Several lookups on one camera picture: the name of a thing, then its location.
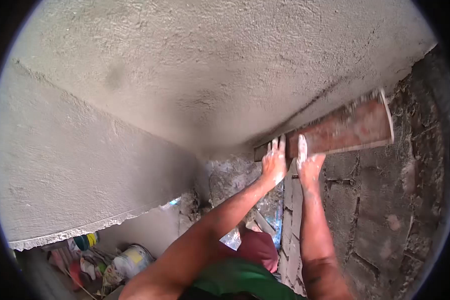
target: tattoo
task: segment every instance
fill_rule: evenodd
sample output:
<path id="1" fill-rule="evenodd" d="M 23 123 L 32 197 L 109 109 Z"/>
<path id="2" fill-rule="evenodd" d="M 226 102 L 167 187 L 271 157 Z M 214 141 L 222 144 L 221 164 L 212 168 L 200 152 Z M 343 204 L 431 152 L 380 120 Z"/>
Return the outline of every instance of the tattoo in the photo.
<path id="1" fill-rule="evenodd" d="M 309 284 L 314 284 L 314 283 L 319 282 L 321 279 L 322 279 L 322 278 L 321 278 L 320 276 L 314 277 L 314 278 L 310 279 L 310 280 L 308 281 L 308 283 L 309 283 Z"/>

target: paint bucket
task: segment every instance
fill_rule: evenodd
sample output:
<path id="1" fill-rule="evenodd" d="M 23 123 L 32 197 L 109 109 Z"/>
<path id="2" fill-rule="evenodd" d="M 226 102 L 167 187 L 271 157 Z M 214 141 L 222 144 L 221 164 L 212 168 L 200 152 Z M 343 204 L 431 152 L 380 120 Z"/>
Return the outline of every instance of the paint bucket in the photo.
<path id="1" fill-rule="evenodd" d="M 134 244 L 115 257 L 113 264 L 118 273 L 126 279 L 131 279 L 154 261 L 155 259 L 147 249 Z"/>
<path id="2" fill-rule="evenodd" d="M 100 241 L 98 232 L 82 234 L 78 237 L 73 237 L 73 241 L 77 244 L 78 249 L 85 251 L 95 246 Z"/>

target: wooden plank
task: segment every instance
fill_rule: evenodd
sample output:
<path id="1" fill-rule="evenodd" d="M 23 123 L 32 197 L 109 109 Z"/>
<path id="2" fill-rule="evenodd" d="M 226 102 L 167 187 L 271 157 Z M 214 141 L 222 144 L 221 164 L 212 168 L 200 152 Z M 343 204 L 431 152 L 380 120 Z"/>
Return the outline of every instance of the wooden plank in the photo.
<path id="1" fill-rule="evenodd" d="M 298 156 L 300 134 L 305 135 L 309 156 L 392 144 L 394 129 L 383 89 L 374 90 L 312 123 L 286 133 L 287 159 Z M 261 161 L 267 153 L 267 144 L 254 149 L 255 161 Z"/>

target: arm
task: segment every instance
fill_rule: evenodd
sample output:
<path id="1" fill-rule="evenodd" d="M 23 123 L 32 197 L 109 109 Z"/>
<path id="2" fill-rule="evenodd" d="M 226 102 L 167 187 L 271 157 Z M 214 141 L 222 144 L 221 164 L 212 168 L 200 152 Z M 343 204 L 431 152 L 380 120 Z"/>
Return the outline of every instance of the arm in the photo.
<path id="1" fill-rule="evenodd" d="M 338 268 L 334 243 L 320 198 L 318 177 L 324 154 L 307 158 L 307 142 L 298 139 L 296 166 L 302 184 L 303 204 L 300 225 L 302 278 L 310 299 L 352 299 Z"/>
<path id="2" fill-rule="evenodd" d="M 204 215 L 124 288 L 124 299 L 177 299 L 204 267 L 214 261 L 219 240 L 273 189 L 287 173 L 285 137 L 274 139 L 262 159 L 262 174 L 252 184 Z"/>

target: cement plaster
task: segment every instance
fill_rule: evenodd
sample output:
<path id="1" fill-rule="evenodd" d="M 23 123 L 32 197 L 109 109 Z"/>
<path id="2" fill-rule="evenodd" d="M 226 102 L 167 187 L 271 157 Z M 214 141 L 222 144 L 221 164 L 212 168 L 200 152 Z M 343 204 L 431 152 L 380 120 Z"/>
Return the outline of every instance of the cement plaster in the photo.
<path id="1" fill-rule="evenodd" d="M 47 0 L 11 56 L 127 123 L 209 153 L 391 90 L 435 43 L 409 0 Z"/>
<path id="2" fill-rule="evenodd" d="M 9 61 L 0 82 L 0 222 L 22 250 L 120 224 L 180 196 L 195 156 Z"/>

